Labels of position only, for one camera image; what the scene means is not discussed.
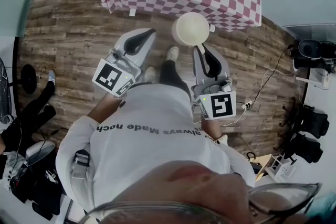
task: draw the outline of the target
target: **eyeglasses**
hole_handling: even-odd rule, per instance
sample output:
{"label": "eyeglasses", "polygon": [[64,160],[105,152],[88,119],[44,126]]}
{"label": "eyeglasses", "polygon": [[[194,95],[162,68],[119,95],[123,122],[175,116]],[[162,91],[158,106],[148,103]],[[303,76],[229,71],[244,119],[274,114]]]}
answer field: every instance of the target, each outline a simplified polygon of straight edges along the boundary
{"label": "eyeglasses", "polygon": [[[254,224],[279,219],[282,223],[291,215],[311,205],[322,184],[276,183],[249,191],[249,204]],[[179,202],[109,202],[89,212],[79,224],[90,218],[101,224],[227,224],[227,218],[203,207]]]}

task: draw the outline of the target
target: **eyeglass frame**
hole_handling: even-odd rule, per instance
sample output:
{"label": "eyeglass frame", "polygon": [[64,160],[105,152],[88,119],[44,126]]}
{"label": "eyeglass frame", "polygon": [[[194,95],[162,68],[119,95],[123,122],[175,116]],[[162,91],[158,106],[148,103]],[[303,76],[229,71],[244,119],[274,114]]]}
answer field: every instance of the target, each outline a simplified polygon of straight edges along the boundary
{"label": "eyeglass frame", "polygon": [[[250,209],[253,212],[253,209],[251,208],[251,207],[253,207],[254,209],[257,209],[258,211],[260,211],[261,213],[267,214],[267,215],[270,216],[270,218],[266,219],[263,222],[260,222],[260,224],[266,223],[267,221],[272,220],[272,219],[277,218],[277,217],[281,218],[284,221],[289,216],[294,215],[295,213],[297,213],[298,211],[303,209],[305,206],[309,205],[305,210],[305,213],[306,213],[308,211],[310,205],[312,204],[314,197],[320,191],[320,189],[322,187],[321,183],[316,183],[316,184],[272,183],[272,184],[267,184],[267,185],[262,185],[262,186],[259,186],[259,187],[252,188],[248,192],[248,194],[250,196],[253,193],[267,191],[267,190],[271,190],[271,189],[275,189],[275,188],[299,188],[299,189],[306,190],[307,188],[311,188],[313,186],[315,187],[315,190],[311,191],[309,196],[307,198],[305,198],[304,201],[302,201],[300,204],[294,206],[293,208],[286,209],[286,210],[269,210],[269,209],[263,208],[263,207],[255,204],[254,202],[252,202],[249,199]],[[111,201],[111,202],[102,204],[102,205],[98,206],[97,208],[88,212],[88,214],[85,215],[78,222],[78,224],[85,224],[85,222],[92,216],[92,214],[99,213],[103,210],[123,210],[123,209],[127,209],[127,208],[134,209],[135,207],[138,207],[138,209],[146,209],[146,208],[148,208],[148,206],[152,206],[153,208],[157,208],[157,209],[161,206],[164,206],[166,208],[167,208],[167,206],[174,206],[175,208],[187,207],[189,209],[203,210],[204,212],[210,213],[215,217],[221,217],[223,220],[225,218],[225,216],[221,216],[220,214],[212,211],[211,209],[204,208],[204,207],[197,206],[197,205],[193,205],[193,204],[187,204],[187,203],[181,203],[181,202],[175,202],[175,201],[160,201],[160,202],[157,202],[157,201],[113,202],[113,201]]]}

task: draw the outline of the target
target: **wooden floor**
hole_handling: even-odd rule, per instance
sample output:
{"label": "wooden floor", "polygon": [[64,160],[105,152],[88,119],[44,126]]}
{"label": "wooden floor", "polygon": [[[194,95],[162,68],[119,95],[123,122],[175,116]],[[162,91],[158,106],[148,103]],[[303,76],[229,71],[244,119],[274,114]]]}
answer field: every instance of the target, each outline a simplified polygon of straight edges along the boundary
{"label": "wooden floor", "polygon": [[[157,42],[147,65],[159,68],[168,48],[175,44],[170,34],[172,22],[173,19],[162,15],[143,13],[128,17],[125,12],[110,14],[101,7],[100,0],[33,0],[26,34],[19,45],[17,72],[20,74],[25,64],[34,66],[39,77],[38,89],[34,94],[27,95],[19,86],[20,107],[24,108],[41,93],[47,83],[47,71],[55,69],[57,89],[50,104],[55,107],[57,115],[41,129],[50,134],[60,127],[69,128],[74,120],[87,114],[104,94],[91,79],[99,60],[106,57],[115,41],[123,33],[136,28],[155,28]],[[263,18],[262,24],[261,27],[248,29],[246,33],[227,33],[217,29],[206,42],[229,62],[237,101],[246,102],[256,96],[264,72],[274,68],[282,52],[294,42],[272,22]],[[191,50],[186,47],[180,49],[178,72],[184,80],[193,84]],[[278,69],[284,73],[292,72],[288,53],[281,59]],[[279,127],[286,115],[282,106],[290,106],[291,98],[298,96],[295,74],[283,76],[275,73],[253,109],[237,123],[222,127],[223,133],[229,136],[229,145],[242,153],[251,150],[258,155],[272,153],[273,147],[279,143],[277,134],[284,132]],[[242,111],[238,105],[237,116],[223,120],[223,124],[235,121]],[[195,121],[198,121],[199,109],[194,114]],[[51,139],[58,144],[65,135],[66,132],[60,131]]]}

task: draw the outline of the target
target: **person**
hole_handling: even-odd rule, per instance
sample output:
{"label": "person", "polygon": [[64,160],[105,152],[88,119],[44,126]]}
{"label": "person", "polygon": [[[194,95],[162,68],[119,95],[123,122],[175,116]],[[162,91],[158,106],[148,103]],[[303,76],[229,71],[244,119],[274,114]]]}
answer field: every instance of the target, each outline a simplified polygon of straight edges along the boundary
{"label": "person", "polygon": [[33,145],[32,134],[56,115],[55,109],[47,104],[55,92],[56,74],[49,71],[48,83],[41,95],[30,102],[0,135],[0,154],[18,151],[22,156]]}
{"label": "person", "polygon": [[[189,88],[176,72],[178,55],[178,47],[168,51],[159,84],[151,83],[155,69],[149,68],[145,83],[131,87],[123,101],[106,94],[60,144],[56,168],[71,199],[86,211],[106,203],[138,208],[134,215],[125,210],[117,219],[101,217],[101,223],[252,222],[252,166],[218,142],[218,120],[202,119],[201,128],[195,127]],[[71,173],[76,152],[83,149],[90,154],[93,176],[80,187]],[[92,192],[86,196],[88,189]],[[173,208],[175,213],[168,214]],[[208,222],[207,210],[227,222]]]}

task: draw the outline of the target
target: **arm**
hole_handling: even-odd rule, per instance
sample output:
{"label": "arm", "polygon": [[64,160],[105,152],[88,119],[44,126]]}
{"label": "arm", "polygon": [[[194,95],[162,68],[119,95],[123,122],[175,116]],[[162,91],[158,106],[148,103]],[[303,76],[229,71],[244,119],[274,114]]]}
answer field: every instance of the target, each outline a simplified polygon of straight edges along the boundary
{"label": "arm", "polygon": [[88,114],[88,117],[94,119],[95,121],[102,123],[109,116],[111,116],[115,111],[117,111],[121,100],[113,97],[113,95],[107,93],[99,101],[94,109]]}
{"label": "arm", "polygon": [[4,143],[4,141],[2,140],[2,137],[0,135],[0,155],[3,154],[3,152],[5,151],[6,145]]}
{"label": "arm", "polygon": [[73,200],[75,196],[70,183],[73,158],[78,150],[85,149],[90,144],[91,136],[99,123],[112,115],[118,109],[120,102],[111,94],[106,94],[87,116],[82,116],[73,123],[60,144],[56,157],[56,169],[67,195]]}
{"label": "arm", "polygon": [[214,140],[217,140],[220,137],[222,137],[222,131],[221,131],[220,124],[221,123],[219,122],[219,120],[206,121],[202,115],[201,127],[204,130],[204,132],[206,132]]}
{"label": "arm", "polygon": [[256,175],[250,162],[232,147],[224,144],[219,144],[219,146],[229,158],[232,172],[240,174],[247,185],[254,187]]}

